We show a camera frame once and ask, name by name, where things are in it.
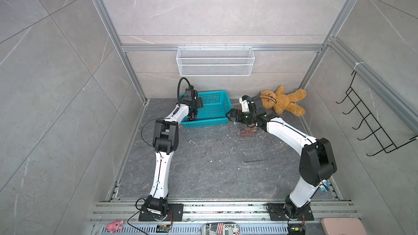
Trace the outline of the clear clamshell container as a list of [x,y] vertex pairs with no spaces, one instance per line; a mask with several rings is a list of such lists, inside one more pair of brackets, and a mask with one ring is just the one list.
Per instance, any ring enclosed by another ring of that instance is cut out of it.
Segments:
[[242,161],[244,163],[261,162],[267,159],[266,145],[261,138],[244,140],[239,145]]
[[249,127],[246,126],[245,128],[241,129],[238,131],[238,136],[240,138],[247,138],[247,137],[252,137],[256,134],[258,134],[259,132],[259,128],[255,125]]

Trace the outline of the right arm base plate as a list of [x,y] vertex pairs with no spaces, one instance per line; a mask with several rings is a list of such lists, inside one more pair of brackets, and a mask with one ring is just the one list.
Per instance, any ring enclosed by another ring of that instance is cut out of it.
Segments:
[[291,202],[267,203],[266,210],[270,216],[271,221],[314,220],[312,210],[310,208],[310,202],[300,208],[297,208]]

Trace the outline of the dark purple grape bunch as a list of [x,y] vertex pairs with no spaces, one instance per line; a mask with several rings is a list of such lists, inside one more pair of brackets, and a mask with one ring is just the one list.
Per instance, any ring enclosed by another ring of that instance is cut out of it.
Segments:
[[187,121],[196,121],[197,117],[198,117],[198,110],[193,109],[193,110],[189,111],[189,113],[187,115]]

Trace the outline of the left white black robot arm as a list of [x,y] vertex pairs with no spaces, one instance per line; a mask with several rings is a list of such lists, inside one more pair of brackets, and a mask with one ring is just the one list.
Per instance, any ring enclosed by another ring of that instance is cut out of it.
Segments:
[[152,146],[155,149],[156,165],[150,195],[142,206],[156,220],[168,215],[168,177],[172,157],[179,144],[179,124],[190,111],[202,107],[202,98],[189,87],[179,97],[174,110],[166,117],[158,118],[154,124]]

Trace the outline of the teal plastic basket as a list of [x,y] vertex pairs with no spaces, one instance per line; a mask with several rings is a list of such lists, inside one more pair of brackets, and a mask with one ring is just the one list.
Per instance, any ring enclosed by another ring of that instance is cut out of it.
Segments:
[[229,95],[224,90],[198,92],[203,107],[198,109],[197,119],[188,121],[186,116],[181,124],[186,128],[224,125],[228,122],[225,116],[232,109]]

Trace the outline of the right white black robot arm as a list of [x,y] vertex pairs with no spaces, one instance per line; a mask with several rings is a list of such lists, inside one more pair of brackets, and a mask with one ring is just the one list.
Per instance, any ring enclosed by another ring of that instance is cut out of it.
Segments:
[[286,197],[284,211],[287,218],[296,220],[310,205],[311,198],[323,181],[337,172],[331,143],[309,136],[286,123],[276,112],[263,106],[262,97],[247,95],[239,99],[241,109],[231,109],[225,116],[233,122],[254,125],[272,134],[300,155],[300,178]]

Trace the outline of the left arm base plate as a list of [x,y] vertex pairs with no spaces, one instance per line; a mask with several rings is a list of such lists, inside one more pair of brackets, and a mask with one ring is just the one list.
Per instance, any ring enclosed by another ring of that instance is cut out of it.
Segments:
[[163,210],[155,210],[150,207],[146,207],[143,204],[139,211],[139,222],[168,222],[175,221],[180,222],[184,214],[184,205],[181,203],[169,203],[163,206]]

